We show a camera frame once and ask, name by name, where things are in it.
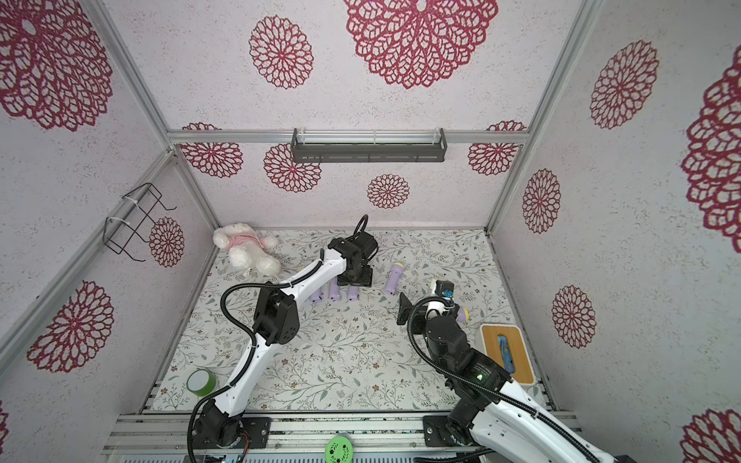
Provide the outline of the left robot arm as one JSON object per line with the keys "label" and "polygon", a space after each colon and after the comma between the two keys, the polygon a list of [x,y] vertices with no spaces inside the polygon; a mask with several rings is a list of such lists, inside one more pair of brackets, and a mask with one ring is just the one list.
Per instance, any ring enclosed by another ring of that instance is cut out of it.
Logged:
{"label": "left robot arm", "polygon": [[[280,283],[243,283],[226,289],[220,310],[242,330],[250,343],[227,384],[199,399],[189,417],[186,432],[188,458],[196,462],[197,439],[212,446],[230,448],[243,441],[242,415],[253,390],[270,360],[271,352],[295,338],[300,329],[299,309],[311,295],[336,279],[351,287],[370,287],[370,261],[378,251],[377,240],[366,231],[369,216],[363,215],[348,237],[335,237],[320,250],[318,258]],[[259,292],[254,322],[247,326],[227,307],[230,295],[243,289]]]}

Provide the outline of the purple flashlight by right arm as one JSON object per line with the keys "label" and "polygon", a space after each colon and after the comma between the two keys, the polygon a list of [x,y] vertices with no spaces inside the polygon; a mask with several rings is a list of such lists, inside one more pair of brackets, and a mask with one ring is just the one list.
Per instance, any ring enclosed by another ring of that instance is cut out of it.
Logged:
{"label": "purple flashlight by right arm", "polygon": [[459,308],[457,311],[457,321],[460,323],[468,323],[470,321],[469,311],[465,308]]}

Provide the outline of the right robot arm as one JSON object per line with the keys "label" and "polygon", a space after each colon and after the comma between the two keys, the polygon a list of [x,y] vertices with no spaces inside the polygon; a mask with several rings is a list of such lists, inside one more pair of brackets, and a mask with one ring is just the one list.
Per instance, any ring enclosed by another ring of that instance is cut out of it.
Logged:
{"label": "right robot arm", "polygon": [[445,378],[458,402],[439,430],[460,446],[477,445],[449,462],[498,453],[511,462],[631,462],[598,449],[536,402],[497,362],[472,347],[451,297],[412,303],[399,296],[397,324],[412,349]]}

